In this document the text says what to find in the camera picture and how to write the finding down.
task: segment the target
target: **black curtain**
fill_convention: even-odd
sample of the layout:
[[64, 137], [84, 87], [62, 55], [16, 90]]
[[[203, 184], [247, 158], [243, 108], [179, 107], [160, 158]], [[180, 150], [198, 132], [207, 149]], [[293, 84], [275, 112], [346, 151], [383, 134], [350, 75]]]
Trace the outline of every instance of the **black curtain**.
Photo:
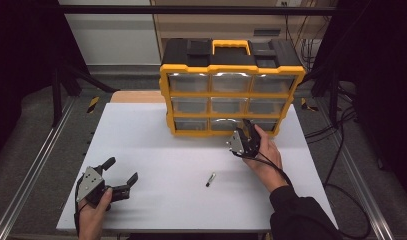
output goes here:
[[[326, 56], [351, 23], [331, 21], [317, 67], [329, 60]], [[407, 192], [407, 0], [369, 1], [347, 37], [351, 44], [331, 69], [340, 81], [355, 83], [358, 118], [380, 162]], [[318, 79], [318, 86], [328, 85], [329, 79]]]
[[[38, 11], [33, 1], [0, 0], [0, 150], [20, 117], [22, 98], [50, 86], [53, 70], [65, 63], [89, 74], [64, 14]], [[63, 78], [76, 83], [74, 76]]]

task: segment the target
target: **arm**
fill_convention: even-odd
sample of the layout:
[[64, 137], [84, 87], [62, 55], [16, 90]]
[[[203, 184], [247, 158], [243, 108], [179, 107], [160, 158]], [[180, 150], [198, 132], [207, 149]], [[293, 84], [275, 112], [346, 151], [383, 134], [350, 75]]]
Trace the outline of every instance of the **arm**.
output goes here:
[[[261, 137], [259, 159], [266, 156], [282, 169], [281, 154], [268, 134], [255, 126]], [[342, 239], [333, 223], [313, 198], [298, 197], [281, 174], [264, 163], [243, 159], [271, 193], [271, 204], [275, 213], [271, 216], [271, 230], [274, 239]]]

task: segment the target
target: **aluminum rail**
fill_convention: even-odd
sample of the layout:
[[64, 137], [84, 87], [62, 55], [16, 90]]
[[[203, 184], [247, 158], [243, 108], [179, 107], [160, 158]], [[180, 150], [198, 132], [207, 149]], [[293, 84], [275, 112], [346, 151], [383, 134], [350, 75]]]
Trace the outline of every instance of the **aluminum rail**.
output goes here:
[[256, 7], [256, 6], [134, 6], [134, 5], [45, 5], [35, 8], [65, 14], [201, 14], [201, 15], [288, 15], [288, 16], [347, 16], [354, 9], [335, 7]]
[[59, 124], [50, 130], [44, 144], [42, 145], [38, 155], [36, 156], [31, 168], [23, 179], [18, 191], [10, 202], [9, 207], [0, 219], [0, 240], [4, 240], [9, 236], [10, 230], [12, 229], [20, 211], [25, 205], [29, 194], [31, 193], [35, 182], [37, 181], [41, 170], [43, 169], [47, 159], [53, 150], [53, 147], [67, 121], [69, 115], [72, 111], [73, 105], [75, 103], [75, 97], [68, 97], [67, 102], [64, 106], [62, 119]]
[[[316, 98], [316, 102], [318, 103], [319, 109], [324, 117], [324, 120], [327, 124], [330, 124], [329, 116], [328, 116], [328, 107], [327, 102], [325, 99]], [[337, 147], [340, 145], [341, 142], [341, 134], [340, 131], [336, 131], [333, 134], [335, 143]], [[355, 162], [353, 161], [352, 155], [350, 154], [346, 144], [343, 143], [343, 147], [341, 150], [341, 157], [344, 163], [344, 167], [346, 169], [347, 174], [349, 175], [350, 180], [352, 181], [353, 187], [356, 190], [356, 193], [359, 196], [359, 200], [361, 201], [365, 211], [367, 212], [369, 219], [371, 220], [372, 229], [377, 235], [378, 239], [381, 240], [393, 240], [394, 236], [390, 231], [390, 228], [384, 219], [383, 214], [381, 213], [380, 208], [375, 201], [374, 196], [372, 195], [371, 191], [368, 188], [365, 180], [363, 179], [362, 174], [360, 173], [358, 167], [356, 166]]]

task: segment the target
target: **yellow handle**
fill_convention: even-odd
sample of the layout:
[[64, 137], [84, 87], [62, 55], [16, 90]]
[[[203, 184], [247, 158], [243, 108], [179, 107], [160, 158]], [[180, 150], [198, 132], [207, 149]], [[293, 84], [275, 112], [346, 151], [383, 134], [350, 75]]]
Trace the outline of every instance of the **yellow handle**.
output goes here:
[[212, 41], [212, 54], [215, 55], [216, 47], [236, 47], [246, 48], [247, 55], [250, 55], [249, 42], [247, 40], [213, 40]]

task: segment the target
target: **white wall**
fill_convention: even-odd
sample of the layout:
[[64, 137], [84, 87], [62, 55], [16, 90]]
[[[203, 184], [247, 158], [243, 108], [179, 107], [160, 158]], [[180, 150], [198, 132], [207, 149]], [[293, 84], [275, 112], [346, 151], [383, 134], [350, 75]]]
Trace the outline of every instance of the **white wall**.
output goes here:
[[[149, 0], [59, 0], [61, 5], [150, 5]], [[151, 15], [66, 14], [87, 65], [160, 64]]]

